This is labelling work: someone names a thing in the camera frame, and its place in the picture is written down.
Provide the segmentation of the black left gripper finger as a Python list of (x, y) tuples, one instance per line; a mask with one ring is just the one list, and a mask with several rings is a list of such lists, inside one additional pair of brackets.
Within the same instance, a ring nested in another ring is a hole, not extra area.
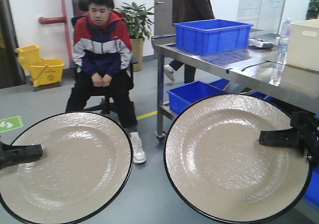
[(27, 163), (43, 156), (40, 144), (36, 145), (8, 145), (0, 142), (0, 168)]

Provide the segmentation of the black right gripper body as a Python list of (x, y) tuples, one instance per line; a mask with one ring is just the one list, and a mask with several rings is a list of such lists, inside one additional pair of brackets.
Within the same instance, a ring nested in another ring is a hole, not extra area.
[(297, 130), (297, 147), (309, 162), (319, 161), (319, 119), (309, 112), (293, 112), (290, 126)]

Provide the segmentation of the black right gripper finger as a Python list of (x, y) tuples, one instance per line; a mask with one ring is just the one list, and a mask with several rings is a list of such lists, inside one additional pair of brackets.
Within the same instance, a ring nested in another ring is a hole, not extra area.
[(271, 147), (302, 148), (301, 134), (297, 128), (261, 131), (259, 143)]

